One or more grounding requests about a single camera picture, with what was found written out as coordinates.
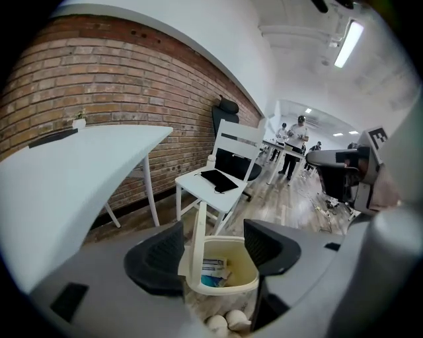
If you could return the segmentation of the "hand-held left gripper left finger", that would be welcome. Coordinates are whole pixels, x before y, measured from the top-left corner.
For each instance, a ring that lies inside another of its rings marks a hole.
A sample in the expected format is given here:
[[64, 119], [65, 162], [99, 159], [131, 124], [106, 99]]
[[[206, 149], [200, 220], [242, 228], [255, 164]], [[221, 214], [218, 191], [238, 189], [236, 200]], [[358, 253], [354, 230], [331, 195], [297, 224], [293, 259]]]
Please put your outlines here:
[[200, 337], [178, 276], [183, 252], [181, 222], [89, 244], [30, 299], [66, 337]]

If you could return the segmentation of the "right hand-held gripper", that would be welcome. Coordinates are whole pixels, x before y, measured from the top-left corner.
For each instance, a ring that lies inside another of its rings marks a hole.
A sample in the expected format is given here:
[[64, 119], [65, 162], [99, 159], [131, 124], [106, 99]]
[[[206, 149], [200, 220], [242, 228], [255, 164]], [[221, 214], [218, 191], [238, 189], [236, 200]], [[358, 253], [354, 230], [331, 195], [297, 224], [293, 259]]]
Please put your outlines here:
[[356, 149], [311, 151], [306, 161], [312, 166], [333, 168], [359, 168], [360, 160], [367, 165], [363, 179], [359, 182], [355, 198], [356, 210], [370, 210], [373, 188], [383, 161], [379, 155], [388, 136], [382, 126], [373, 127], [362, 132]]

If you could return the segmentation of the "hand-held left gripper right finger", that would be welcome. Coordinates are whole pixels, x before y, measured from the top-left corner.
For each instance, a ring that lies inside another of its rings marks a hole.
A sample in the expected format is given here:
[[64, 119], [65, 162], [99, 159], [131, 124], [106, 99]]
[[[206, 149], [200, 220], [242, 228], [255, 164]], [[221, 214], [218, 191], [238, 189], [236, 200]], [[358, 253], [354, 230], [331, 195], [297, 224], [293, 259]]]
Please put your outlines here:
[[343, 237], [244, 220], [245, 248], [258, 270], [255, 332], [297, 306], [327, 270]]

